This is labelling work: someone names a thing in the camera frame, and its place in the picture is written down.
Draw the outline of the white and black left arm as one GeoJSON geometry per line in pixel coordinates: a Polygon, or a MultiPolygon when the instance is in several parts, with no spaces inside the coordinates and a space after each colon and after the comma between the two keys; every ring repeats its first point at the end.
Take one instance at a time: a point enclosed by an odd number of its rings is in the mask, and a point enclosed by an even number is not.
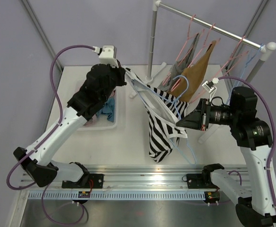
{"type": "Polygon", "coordinates": [[[36,143],[18,147],[13,155],[22,169],[39,187],[62,181],[70,188],[84,188],[89,182],[88,169],[79,162],[52,160],[62,144],[104,107],[116,87],[126,85],[125,69],[105,64],[92,66],[86,80],[68,101],[59,118],[36,143]]]}

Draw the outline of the teal blue tank top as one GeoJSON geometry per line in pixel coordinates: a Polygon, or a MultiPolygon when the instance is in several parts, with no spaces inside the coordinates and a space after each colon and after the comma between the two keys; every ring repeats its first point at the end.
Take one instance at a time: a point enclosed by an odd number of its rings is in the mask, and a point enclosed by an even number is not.
{"type": "Polygon", "coordinates": [[[107,120],[114,122],[115,119],[115,99],[110,97],[104,104],[103,108],[96,113],[96,117],[105,115],[107,120]]]}

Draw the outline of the mauve pink tank top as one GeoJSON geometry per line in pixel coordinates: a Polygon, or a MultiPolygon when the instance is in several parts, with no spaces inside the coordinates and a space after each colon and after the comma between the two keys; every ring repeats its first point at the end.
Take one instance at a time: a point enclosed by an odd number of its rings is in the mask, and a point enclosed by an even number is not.
{"type": "MultiPolygon", "coordinates": [[[[116,93],[116,91],[113,90],[113,92],[111,93],[110,97],[115,98],[115,93],[116,93]]],[[[88,121],[84,124],[84,126],[88,126],[88,125],[95,124],[95,123],[97,122],[98,118],[99,118],[99,117],[96,117],[96,114],[95,114],[90,120],[88,120],[88,121]]]]}

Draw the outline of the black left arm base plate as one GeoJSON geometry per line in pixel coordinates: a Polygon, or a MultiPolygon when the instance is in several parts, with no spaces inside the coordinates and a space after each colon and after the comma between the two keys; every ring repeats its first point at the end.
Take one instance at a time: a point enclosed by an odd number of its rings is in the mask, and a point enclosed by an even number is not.
{"type": "Polygon", "coordinates": [[[84,174],[77,182],[63,181],[62,188],[64,189],[102,189],[104,182],[103,174],[84,174]]]}

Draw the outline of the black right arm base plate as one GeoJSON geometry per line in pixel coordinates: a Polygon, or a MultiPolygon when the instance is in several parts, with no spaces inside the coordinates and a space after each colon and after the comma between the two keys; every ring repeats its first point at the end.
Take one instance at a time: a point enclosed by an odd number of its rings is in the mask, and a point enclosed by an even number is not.
{"type": "Polygon", "coordinates": [[[186,174],[182,181],[187,184],[189,189],[215,189],[216,187],[205,179],[202,174],[186,174]]]}

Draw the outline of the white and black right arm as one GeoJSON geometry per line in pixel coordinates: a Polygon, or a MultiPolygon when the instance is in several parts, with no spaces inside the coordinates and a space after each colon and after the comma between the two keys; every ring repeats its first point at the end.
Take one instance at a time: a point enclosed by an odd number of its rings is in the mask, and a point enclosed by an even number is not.
{"type": "Polygon", "coordinates": [[[249,87],[232,90],[229,105],[216,106],[201,99],[177,126],[204,131],[209,124],[227,125],[243,154],[251,191],[236,183],[221,164],[204,166],[197,176],[187,174],[187,185],[221,189],[235,205],[245,227],[271,227],[276,223],[276,176],[268,160],[273,147],[269,125],[256,117],[258,95],[249,87]]]}

